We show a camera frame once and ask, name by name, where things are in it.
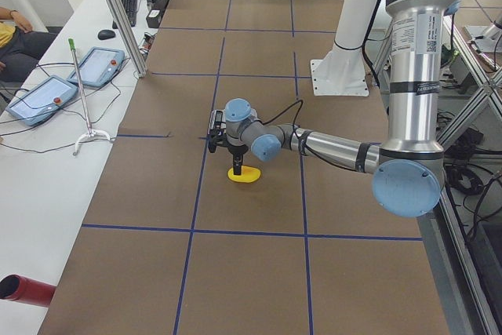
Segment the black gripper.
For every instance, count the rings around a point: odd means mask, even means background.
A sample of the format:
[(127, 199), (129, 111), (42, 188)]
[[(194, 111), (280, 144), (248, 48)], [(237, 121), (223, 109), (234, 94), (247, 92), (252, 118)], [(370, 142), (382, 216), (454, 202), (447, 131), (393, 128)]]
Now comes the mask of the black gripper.
[(242, 174), (242, 159), (247, 152), (246, 145), (234, 146), (230, 145), (228, 147), (229, 152), (233, 156), (232, 169), (235, 176), (240, 176)]

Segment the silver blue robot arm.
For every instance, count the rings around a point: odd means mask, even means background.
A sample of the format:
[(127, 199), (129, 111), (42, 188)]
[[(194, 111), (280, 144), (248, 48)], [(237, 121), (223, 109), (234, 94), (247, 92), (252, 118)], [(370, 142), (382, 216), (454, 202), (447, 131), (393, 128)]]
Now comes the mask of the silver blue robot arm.
[(375, 199), (401, 217), (419, 217), (438, 204), (444, 151), (436, 139), (442, 29), (460, 0), (345, 0), (332, 49), (311, 62), (317, 95), (365, 96), (362, 49), (380, 5), (391, 17), (388, 136), (382, 144), (335, 137), (295, 123), (262, 122), (248, 101), (230, 100), (223, 129), (211, 120), (209, 149), (225, 147), (240, 173), (243, 156), (273, 159), (289, 149), (340, 169), (373, 175)]

